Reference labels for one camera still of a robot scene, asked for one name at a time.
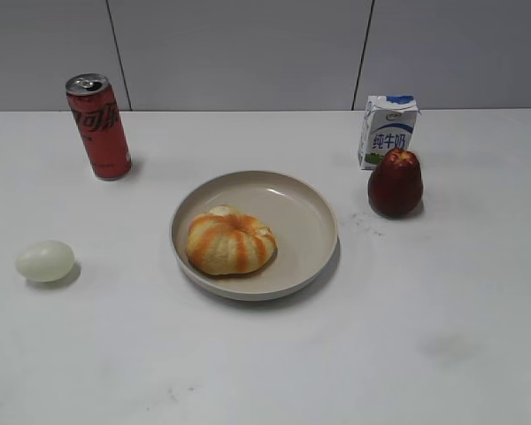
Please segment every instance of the plate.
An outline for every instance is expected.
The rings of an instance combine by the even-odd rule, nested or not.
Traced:
[[[259,218],[275,236],[273,260],[254,273],[213,277],[189,263],[191,221],[224,204]],[[199,186],[175,211],[169,233],[179,266],[191,281],[242,301],[280,298],[302,289],[327,265],[338,241],[335,214],[323,196],[293,177],[267,171],[226,174]]]

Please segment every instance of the wall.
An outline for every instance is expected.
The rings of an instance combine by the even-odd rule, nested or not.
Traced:
[[[358,88],[355,109],[531,107],[531,0],[376,0]]]
[[[86,72],[109,76],[121,109],[349,110],[390,93],[423,108],[531,107],[531,0],[371,6],[0,0],[0,110],[66,110],[65,81]]]
[[[127,109],[104,0],[0,0],[0,111],[66,110],[66,80],[87,72]]]

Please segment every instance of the peeled egg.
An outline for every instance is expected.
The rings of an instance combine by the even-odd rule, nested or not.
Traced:
[[[71,271],[73,265],[73,250],[59,241],[34,243],[16,258],[16,270],[29,281],[35,282],[61,279]]]

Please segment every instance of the coca-cola can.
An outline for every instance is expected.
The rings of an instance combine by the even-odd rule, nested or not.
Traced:
[[[77,75],[65,85],[67,100],[96,177],[115,180],[132,167],[112,86],[99,73]]]

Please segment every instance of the milk carton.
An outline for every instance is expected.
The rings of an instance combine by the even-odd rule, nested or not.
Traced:
[[[358,148],[360,168],[373,170],[388,151],[407,149],[418,113],[413,96],[369,96]]]

